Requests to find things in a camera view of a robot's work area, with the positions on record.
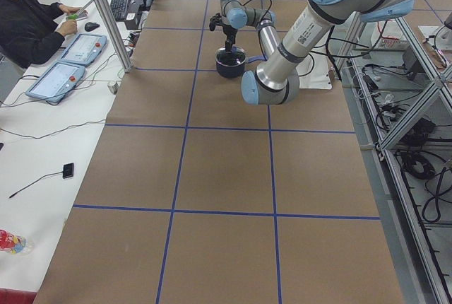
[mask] aluminum frame post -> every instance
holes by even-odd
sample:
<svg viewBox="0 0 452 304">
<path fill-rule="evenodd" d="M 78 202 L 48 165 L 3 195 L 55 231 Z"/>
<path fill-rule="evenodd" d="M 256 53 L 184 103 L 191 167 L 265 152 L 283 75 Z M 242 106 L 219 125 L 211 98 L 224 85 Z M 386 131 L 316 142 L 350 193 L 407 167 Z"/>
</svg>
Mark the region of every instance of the aluminum frame post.
<svg viewBox="0 0 452 304">
<path fill-rule="evenodd" d="M 380 143 L 380 149 L 392 149 L 407 132 L 416 125 L 425 112 L 439 97 L 442 82 L 434 81 L 421 93 L 420 97 L 411 106 L 411 108 L 403 114 L 397 125 L 389 131 L 385 139 Z"/>
<path fill-rule="evenodd" d="M 108 0 L 94 0 L 94 2 L 99 11 L 100 17 L 105 23 L 105 27 L 107 27 L 109 39 L 113 44 L 114 50 L 116 51 L 124 72 L 128 73 L 132 69 L 132 63 L 129 55 L 127 54 L 126 48 L 124 47 L 124 43 L 122 42 L 122 36 L 119 33 L 109 2 Z"/>
</svg>

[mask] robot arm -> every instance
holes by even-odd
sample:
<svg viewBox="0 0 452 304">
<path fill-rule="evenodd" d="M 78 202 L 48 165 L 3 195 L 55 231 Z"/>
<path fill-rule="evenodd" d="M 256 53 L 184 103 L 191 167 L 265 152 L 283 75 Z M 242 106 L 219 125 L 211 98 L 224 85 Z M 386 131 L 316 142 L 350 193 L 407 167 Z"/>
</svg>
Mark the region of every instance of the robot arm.
<svg viewBox="0 0 452 304">
<path fill-rule="evenodd" d="M 245 72 L 243 98 L 254 105 L 292 100 L 299 90 L 295 68 L 333 25 L 344 23 L 353 12 L 361 13 L 365 23 L 385 21 L 408 14 L 413 6 L 414 0 L 308 0 L 308 6 L 282 41 L 273 22 L 261 20 L 256 29 L 268 61 L 259 64 L 255 72 Z"/>
</svg>

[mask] black jacket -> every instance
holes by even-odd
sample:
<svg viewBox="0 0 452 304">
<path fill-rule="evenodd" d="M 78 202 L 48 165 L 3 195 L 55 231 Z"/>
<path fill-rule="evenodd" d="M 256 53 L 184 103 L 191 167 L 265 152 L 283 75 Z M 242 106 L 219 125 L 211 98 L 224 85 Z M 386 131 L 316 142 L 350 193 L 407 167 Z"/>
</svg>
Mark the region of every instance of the black jacket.
<svg viewBox="0 0 452 304">
<path fill-rule="evenodd" d="M 54 22 L 63 12 L 58 3 L 38 0 L 0 0 L 0 46 L 4 54 L 23 68 L 43 64 L 60 48 L 63 35 Z"/>
</svg>

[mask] black wire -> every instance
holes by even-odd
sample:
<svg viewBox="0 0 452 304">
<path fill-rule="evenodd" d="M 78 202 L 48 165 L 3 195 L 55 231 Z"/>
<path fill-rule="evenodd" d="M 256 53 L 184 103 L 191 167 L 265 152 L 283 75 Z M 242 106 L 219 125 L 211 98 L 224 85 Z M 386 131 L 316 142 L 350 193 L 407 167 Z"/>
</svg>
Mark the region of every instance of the black wire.
<svg viewBox="0 0 452 304">
<path fill-rule="evenodd" d="M 16 196 L 17 193 L 23 191 L 24 189 L 26 189 L 26 188 L 32 186 L 33 184 L 36 184 L 36 183 L 39 182 L 41 179 L 46 178 L 46 177 L 50 177 L 50 176 L 52 176 L 52 175 L 59 175 L 60 173 L 63 173 L 63 171 L 61 171 L 61 172 L 56 172 L 56 173 L 49 173 L 48 175 L 43 175 L 43 176 L 42 176 L 41 178 L 39 178 L 38 180 L 35 180 L 35 181 L 32 182 L 31 184 L 28 184 L 27 186 L 22 187 L 20 190 L 14 192 L 11 196 L 9 196 L 9 199 L 11 199 L 12 197 Z"/>
<path fill-rule="evenodd" d="M 447 66 L 447 60 L 444 57 L 444 55 L 442 55 L 439 51 L 439 48 L 436 46 L 436 38 L 438 37 L 438 34 L 445 28 L 446 26 L 443 25 L 441 28 L 439 28 L 438 32 L 436 32 L 436 34 L 433 37 L 433 49 L 435 50 L 435 52 L 441 57 L 441 59 L 443 60 L 442 64 L 444 66 Z"/>
<path fill-rule="evenodd" d="M 333 68 L 334 68 L 334 71 L 336 72 L 336 75 L 338 76 L 338 79 L 340 81 L 342 81 L 342 76 L 340 75 L 338 65 L 336 65 L 336 60 L 334 59 L 334 56 L 330 52 L 330 40 L 331 40 L 331 36 L 333 35 L 333 32 L 334 32 L 334 27 L 335 26 L 333 26 L 330 29 L 330 32 L 328 33 L 328 37 L 326 38 L 325 52 L 326 52 L 326 56 L 330 59 L 330 62 L 333 64 Z"/>
<path fill-rule="evenodd" d="M 441 172 L 439 173 L 439 179 L 438 179 L 438 183 L 436 184 L 436 191 L 435 191 L 435 195 L 428 199 L 424 206 L 422 207 L 422 218 L 427 222 L 427 223 L 436 223 L 437 221 L 439 221 L 441 219 L 441 210 L 439 209 L 439 197 L 445 195 L 445 193 L 451 191 L 452 187 L 449 187 L 446 191 L 440 193 L 439 190 L 441 189 L 441 184 L 443 182 L 443 177 L 444 174 L 447 172 L 448 168 L 443 168 L 441 170 Z M 435 201 L 435 210 L 436 210 L 436 218 L 435 219 L 427 219 L 427 217 L 425 216 L 425 212 L 427 211 L 427 207 L 430 204 L 430 202 L 434 200 Z"/>
<path fill-rule="evenodd" d="M 346 42 L 346 43 L 348 43 L 348 44 L 357 45 L 357 46 L 364 47 L 364 48 L 369 48 L 369 46 L 360 44 L 360 43 L 358 43 L 358 42 L 349 41 L 349 40 L 346 40 L 346 39 L 340 39 L 339 37 L 332 37 L 332 38 L 330 38 L 330 40 L 342 41 L 342 42 Z M 323 45 L 314 46 L 314 48 L 322 48 L 322 47 L 325 46 L 325 45 L 326 45 L 326 43 L 324 43 Z"/>
<path fill-rule="evenodd" d="M 309 70 L 308 73 L 298 75 L 298 77 L 300 77 L 300 78 L 303 77 L 303 76 L 308 76 L 309 74 L 311 74 L 312 71 L 314 70 L 314 67 L 316 66 L 316 61 L 314 60 L 314 56 L 311 53 L 309 53 L 308 55 L 311 57 L 311 60 L 312 60 L 311 69 Z"/>
<path fill-rule="evenodd" d="M 332 54 L 332 57 L 338 58 L 338 59 L 340 59 L 340 58 L 342 58 L 342 59 L 353 59 L 353 58 L 361 58 L 361 57 L 363 57 L 365 55 L 368 55 L 369 53 L 371 53 L 375 49 L 375 47 L 379 43 L 381 37 L 383 36 L 383 32 L 384 32 L 384 29 L 386 28 L 387 24 L 388 24 L 388 21 L 385 21 L 385 23 L 384 23 L 384 25 L 383 25 L 383 27 L 381 29 L 379 38 L 376 40 L 375 44 L 372 45 L 372 47 L 367 52 L 363 52 L 360 55 L 334 55 L 334 54 Z M 321 53 L 321 52 L 311 51 L 311 53 L 328 56 L 327 54 Z"/>
<path fill-rule="evenodd" d="M 89 125 L 89 124 L 100 124 L 101 122 L 104 122 L 104 121 L 105 121 L 105 119 L 99 120 L 98 122 L 84 122 L 83 124 L 79 124 L 79 125 L 69 125 L 69 126 L 65 127 L 64 129 L 59 129 L 58 131 L 55 131 L 55 132 L 52 132 L 52 133 L 49 133 L 49 134 L 45 134 L 44 136 L 28 136 L 28 135 L 18 134 L 18 133 L 12 132 L 12 131 L 8 131 L 8 130 L 2 129 L 2 128 L 0 128 L 0 131 L 4 131 L 4 132 L 12 134 L 14 136 L 20 136 L 22 138 L 38 139 L 39 140 L 39 139 L 43 139 L 43 138 L 45 138 L 47 136 L 53 136 L 54 134 L 62 133 L 63 131 L 66 131 L 68 129 L 75 129 L 76 127 L 81 127 L 81 126 L 85 126 L 85 125 Z"/>
<path fill-rule="evenodd" d="M 396 71 L 391 71 L 391 70 L 390 70 L 390 69 L 397 69 L 396 66 L 382 66 L 382 65 L 377 65 L 377 64 L 367 64 L 367 65 L 364 65 L 364 66 L 361 68 L 361 72 L 364 73 L 364 74 L 366 74 L 365 71 L 366 71 L 366 68 L 367 68 L 367 67 L 371 67 L 371 68 L 372 68 L 372 71 L 375 70 L 375 69 L 380 69 L 380 70 L 385 71 L 385 72 L 388 72 L 388 73 L 398 74 L 399 76 L 407 76 L 407 74 L 404 74 L 404 73 L 398 73 L 398 72 L 396 72 Z"/>
<path fill-rule="evenodd" d="M 89 84 L 88 86 L 80 87 L 80 88 L 74 88 L 74 90 L 83 90 L 83 89 L 85 89 L 85 88 L 91 87 L 91 86 L 93 85 L 93 81 L 94 81 L 94 78 L 95 78 L 96 74 L 98 74 L 101 70 L 103 70 L 105 67 L 107 67 L 107 65 L 108 65 L 108 63 L 109 63 L 109 61 L 110 61 L 110 59 L 111 59 L 114 55 L 116 55 L 116 53 L 113 53 L 112 55 L 110 55 L 110 56 L 107 58 L 107 60 L 105 60 L 103 63 L 101 63 L 101 64 L 99 65 L 99 67 L 97 67 L 96 70 L 94 70 L 94 72 L 92 72 L 90 75 L 86 76 L 84 79 L 81 79 L 81 80 L 77 83 L 77 86 L 79 86 L 80 84 L 82 84 L 82 83 L 85 82 L 88 78 L 90 78 L 90 77 L 92 76 L 93 78 L 91 79 L 90 84 Z M 0 105 L 2 105 L 2 106 L 0 107 L 0 109 L 1 109 L 1 108 L 18 107 L 18 106 L 22 106 L 22 105 L 25 105 L 25 104 L 28 104 L 28 103 L 37 103 L 37 102 L 39 102 L 39 101 L 46 101 L 46 102 L 47 102 L 49 99 L 52 99 L 52 98 L 55 98 L 55 97 L 59 97 L 60 95 L 65 95 L 65 94 L 67 94 L 68 92 L 64 92 L 64 93 L 60 93 L 60 94 L 57 94 L 57 95 L 53 95 L 52 97 L 48 97 L 48 98 L 41 98 L 41 99 L 29 100 L 29 101 L 25 101 L 25 102 L 20 103 L 20 104 L 16 104 L 16 102 L 19 100 L 19 98 L 21 97 L 21 95 L 22 95 L 22 94 L 25 94 L 25 92 L 22 92 L 21 94 L 19 94 L 19 96 L 16 98 L 16 100 L 14 100 L 14 102 L 11 103 L 11 104 L 6 104 L 6 103 L 0 101 Z"/>
<path fill-rule="evenodd" d="M 32 76 L 33 78 L 39 78 L 39 77 L 40 77 L 40 76 L 36 76 L 36 75 L 34 75 L 34 74 L 27 74 L 26 76 L 21 76 L 21 77 L 19 78 L 19 80 L 24 79 L 24 78 L 26 78 L 26 77 L 28 77 L 28 76 Z"/>
</svg>

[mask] table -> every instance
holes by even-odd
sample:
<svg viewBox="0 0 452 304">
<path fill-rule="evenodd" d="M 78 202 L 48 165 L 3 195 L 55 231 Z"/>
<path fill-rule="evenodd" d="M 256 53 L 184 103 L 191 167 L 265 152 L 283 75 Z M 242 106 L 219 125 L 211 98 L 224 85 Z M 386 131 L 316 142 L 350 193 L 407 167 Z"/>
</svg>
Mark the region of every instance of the table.
<svg viewBox="0 0 452 304">
<path fill-rule="evenodd" d="M 88 0 L 79 0 L 81 6 Z M 78 22 L 79 32 L 88 21 L 101 24 L 96 34 L 107 34 L 95 5 L 88 8 L 88 19 Z M 124 23 L 117 23 L 123 38 L 129 31 Z M 69 36 L 65 47 L 73 37 Z M 103 120 L 112 106 L 115 96 L 110 93 L 109 81 L 119 81 L 124 73 L 107 43 L 102 54 L 85 73 L 85 82 L 79 90 L 72 91 L 57 106 L 44 102 L 31 102 L 23 95 L 35 81 L 26 77 L 5 100 L 17 107 L 0 108 L 0 128 L 28 136 L 46 136 L 73 125 L 82 125 L 42 139 L 22 138 L 0 130 L 0 228 L 27 238 L 34 245 L 31 253 L 10 255 L 0 253 L 0 288 L 36 292 L 42 283 L 50 260 L 57 246 L 61 231 L 71 210 L 73 201 L 88 168 L 90 158 L 103 129 Z M 46 64 L 32 65 L 25 75 L 40 75 L 61 55 L 58 51 Z M 93 75 L 105 61 L 108 65 Z M 62 171 L 63 164 L 75 163 L 75 173 L 63 180 L 61 175 L 45 178 L 32 187 L 9 199 L 20 188 L 48 173 Z"/>
</svg>

